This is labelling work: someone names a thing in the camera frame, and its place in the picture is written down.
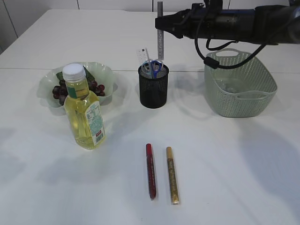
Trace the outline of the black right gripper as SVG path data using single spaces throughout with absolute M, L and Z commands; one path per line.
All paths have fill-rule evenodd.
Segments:
M 221 0 L 205 0 L 203 3 L 193 3 L 190 9 L 179 11 L 172 15 L 159 16 L 155 19 L 155 28 L 181 39 L 198 38 L 197 29 L 213 21 L 222 11 Z

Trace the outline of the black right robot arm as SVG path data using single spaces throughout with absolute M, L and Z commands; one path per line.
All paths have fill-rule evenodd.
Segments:
M 300 8 L 269 5 L 223 9 L 221 0 L 206 0 L 173 15 L 157 17 L 155 27 L 176 38 L 211 38 L 257 45 L 298 44 Z

